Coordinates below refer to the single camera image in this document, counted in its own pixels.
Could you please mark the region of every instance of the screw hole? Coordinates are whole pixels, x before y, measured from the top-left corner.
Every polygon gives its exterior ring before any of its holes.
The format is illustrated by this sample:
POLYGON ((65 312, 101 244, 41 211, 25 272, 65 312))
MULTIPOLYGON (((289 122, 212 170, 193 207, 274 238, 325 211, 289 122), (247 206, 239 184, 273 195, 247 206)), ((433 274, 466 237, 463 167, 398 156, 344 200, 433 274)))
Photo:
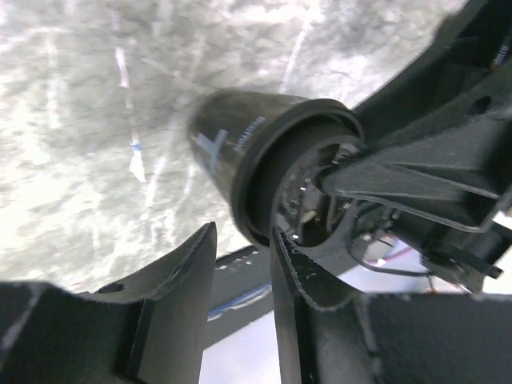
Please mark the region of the screw hole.
POLYGON ((112 284, 107 284, 106 286, 100 288, 98 290, 99 294, 114 294, 116 292, 121 292, 125 289, 124 284, 120 282, 113 282, 112 284))
POLYGON ((480 114, 484 114, 490 107, 490 103, 492 102, 492 98, 489 96, 484 96, 483 98, 479 98, 471 104, 470 108, 467 111, 467 114, 470 116, 478 116, 480 114))

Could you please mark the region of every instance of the gray table surface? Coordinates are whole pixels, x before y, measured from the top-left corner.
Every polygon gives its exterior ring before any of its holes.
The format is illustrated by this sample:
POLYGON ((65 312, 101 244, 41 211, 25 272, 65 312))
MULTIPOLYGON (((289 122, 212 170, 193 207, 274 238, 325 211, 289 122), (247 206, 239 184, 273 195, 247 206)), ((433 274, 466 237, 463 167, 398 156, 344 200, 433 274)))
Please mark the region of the gray table surface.
POLYGON ((355 106, 463 3, 0 0, 0 279, 93 290, 209 221, 219 256, 244 246, 189 152, 194 102, 248 86, 355 106))

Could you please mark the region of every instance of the scratched metal surface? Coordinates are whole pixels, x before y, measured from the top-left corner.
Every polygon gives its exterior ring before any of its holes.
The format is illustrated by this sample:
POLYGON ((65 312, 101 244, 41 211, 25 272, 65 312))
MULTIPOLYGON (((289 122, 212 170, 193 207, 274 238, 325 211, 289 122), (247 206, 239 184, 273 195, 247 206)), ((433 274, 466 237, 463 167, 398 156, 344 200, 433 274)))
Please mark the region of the scratched metal surface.
POLYGON ((194 100, 354 106, 463 3, 0 0, 0 279, 92 290, 212 220, 219 255, 245 245, 184 140, 194 100))

